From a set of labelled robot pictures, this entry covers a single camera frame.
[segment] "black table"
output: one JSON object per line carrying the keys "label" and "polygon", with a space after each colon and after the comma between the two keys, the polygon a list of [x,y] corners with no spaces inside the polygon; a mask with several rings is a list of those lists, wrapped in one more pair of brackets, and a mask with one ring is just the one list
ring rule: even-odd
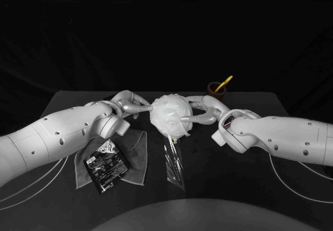
{"label": "black table", "polygon": [[[44,115],[92,101],[103,100],[117,92],[60,91]],[[166,94],[184,96],[204,95],[204,92],[136,92],[149,102]],[[249,109],[262,117],[289,116],[276,94],[269,92],[228,92],[224,99],[231,109]],[[275,174],[269,153],[253,147],[237,153],[228,145],[221,147],[211,138],[218,130],[214,125],[195,124],[184,137],[182,155],[185,166],[187,195],[168,182],[166,160],[164,156],[164,135],[149,121],[149,112],[139,119],[128,117],[132,128],[149,133],[149,168],[146,185],[128,182],[100,195],[94,184],[76,190],[74,155],[48,188],[30,201],[0,211],[2,230],[79,230],[89,231],[125,212],[172,199],[218,198],[265,207],[311,224],[331,230],[333,205],[309,201],[299,197],[282,184]],[[298,192],[319,200],[333,200],[333,185],[312,173],[298,162],[275,157],[280,176]],[[2,189],[2,198],[22,189],[53,168],[50,163],[18,177]],[[321,166],[312,168],[324,173]],[[50,182],[58,170],[22,195],[2,203],[2,207],[30,197]]]}

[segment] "yellow pen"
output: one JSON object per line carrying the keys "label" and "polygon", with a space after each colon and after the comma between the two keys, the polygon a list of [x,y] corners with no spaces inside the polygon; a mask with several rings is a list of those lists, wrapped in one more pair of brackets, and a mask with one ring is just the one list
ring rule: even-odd
{"label": "yellow pen", "polygon": [[218,90],[221,89],[221,87],[230,82],[230,80],[233,79],[234,76],[230,76],[230,78],[226,80],[226,82],[220,85],[220,87],[216,90],[216,93],[218,92]]}

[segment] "cup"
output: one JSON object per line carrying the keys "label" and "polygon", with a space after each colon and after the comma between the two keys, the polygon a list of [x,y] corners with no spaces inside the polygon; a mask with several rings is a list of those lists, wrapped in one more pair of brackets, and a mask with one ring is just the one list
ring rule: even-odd
{"label": "cup", "polygon": [[207,94],[205,95],[211,95],[216,99],[218,99],[220,101],[223,101],[224,95],[226,95],[226,92],[227,92],[227,87],[226,86],[221,87],[221,89],[216,93],[216,90],[220,87],[220,85],[221,85],[220,82],[211,82],[208,84],[208,87],[207,87]]}

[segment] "crumpled plastic bag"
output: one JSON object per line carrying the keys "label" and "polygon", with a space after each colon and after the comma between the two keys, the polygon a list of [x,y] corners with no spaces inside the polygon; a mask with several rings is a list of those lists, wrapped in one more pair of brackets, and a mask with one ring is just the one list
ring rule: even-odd
{"label": "crumpled plastic bag", "polygon": [[190,136],[188,131],[192,130],[194,123],[184,123],[181,118],[192,116],[192,107],[187,97],[179,94],[165,95],[156,99],[151,111],[151,122],[166,137],[179,139],[182,136]]}

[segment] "black curtain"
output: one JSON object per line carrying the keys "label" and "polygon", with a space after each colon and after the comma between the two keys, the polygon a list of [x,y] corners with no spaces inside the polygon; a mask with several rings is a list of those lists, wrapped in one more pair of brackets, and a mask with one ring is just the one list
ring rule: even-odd
{"label": "black curtain", "polygon": [[60,90],[275,92],[292,116],[333,123],[331,2],[0,1],[2,133]]}

